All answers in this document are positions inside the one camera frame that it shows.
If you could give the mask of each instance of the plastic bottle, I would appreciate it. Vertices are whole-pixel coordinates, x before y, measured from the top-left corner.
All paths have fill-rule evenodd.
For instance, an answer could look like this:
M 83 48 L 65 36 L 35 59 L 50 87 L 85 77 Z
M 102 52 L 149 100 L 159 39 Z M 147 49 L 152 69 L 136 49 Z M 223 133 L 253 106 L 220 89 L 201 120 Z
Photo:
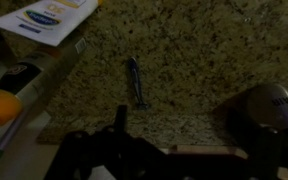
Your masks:
M 60 82 L 85 48 L 84 38 L 76 31 L 58 47 L 43 45 L 11 66 L 0 79 L 0 126 Z

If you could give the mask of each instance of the granite countertop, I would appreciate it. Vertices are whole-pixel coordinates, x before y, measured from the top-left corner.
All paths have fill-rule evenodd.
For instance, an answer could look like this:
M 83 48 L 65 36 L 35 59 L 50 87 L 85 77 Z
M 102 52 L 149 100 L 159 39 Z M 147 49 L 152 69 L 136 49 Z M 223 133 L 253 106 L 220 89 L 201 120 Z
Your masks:
M 0 15 L 31 2 L 0 3 Z M 40 142 L 92 133 L 127 104 L 128 132 L 158 146 L 231 144 L 225 117 L 213 110 L 261 83 L 288 86 L 287 0 L 106 0 L 79 29 L 89 46 L 50 100 L 53 120 Z M 3 33 L 18 57 L 37 45 Z M 133 108 L 131 56 L 148 111 Z

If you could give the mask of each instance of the yellow label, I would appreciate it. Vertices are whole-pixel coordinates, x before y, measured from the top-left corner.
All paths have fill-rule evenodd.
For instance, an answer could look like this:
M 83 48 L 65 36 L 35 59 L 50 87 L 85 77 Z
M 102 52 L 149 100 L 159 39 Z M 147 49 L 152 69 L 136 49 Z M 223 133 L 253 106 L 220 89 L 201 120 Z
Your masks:
M 56 0 L 56 1 L 72 8 L 79 8 L 82 4 L 85 3 L 86 0 Z
M 35 23 L 46 25 L 46 26 L 54 26 L 54 25 L 58 25 L 61 23 L 61 20 L 59 19 L 50 18 L 48 16 L 45 16 L 43 14 L 40 14 L 32 10 L 26 10 L 25 12 L 23 12 L 23 15 L 27 19 Z

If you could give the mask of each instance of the blue label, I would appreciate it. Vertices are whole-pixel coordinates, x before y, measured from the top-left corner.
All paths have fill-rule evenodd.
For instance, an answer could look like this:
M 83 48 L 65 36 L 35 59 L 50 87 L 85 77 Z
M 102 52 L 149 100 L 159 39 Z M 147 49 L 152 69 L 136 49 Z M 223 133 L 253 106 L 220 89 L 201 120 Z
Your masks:
M 19 26 L 21 28 L 24 28 L 24 29 L 27 29 L 27 30 L 30 30 L 30 31 L 33 31 L 33 32 L 36 32 L 36 33 L 40 33 L 41 32 L 40 30 L 37 30 L 37 29 L 34 29 L 32 27 L 26 26 L 25 24 L 20 24 Z
M 34 22 L 43 24 L 43 25 L 57 25 L 61 22 L 60 20 L 52 19 L 50 17 L 47 17 L 43 14 L 39 14 L 31 10 L 25 11 L 24 15 L 30 18 L 31 20 L 33 20 Z

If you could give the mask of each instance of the orange bottle cap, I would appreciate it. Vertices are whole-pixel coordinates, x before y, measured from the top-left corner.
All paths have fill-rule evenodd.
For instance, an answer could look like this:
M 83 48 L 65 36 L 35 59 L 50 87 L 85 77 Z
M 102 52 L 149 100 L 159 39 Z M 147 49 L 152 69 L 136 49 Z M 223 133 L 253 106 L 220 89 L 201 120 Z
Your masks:
M 16 118 L 22 108 L 21 101 L 14 94 L 0 90 L 0 126 Z

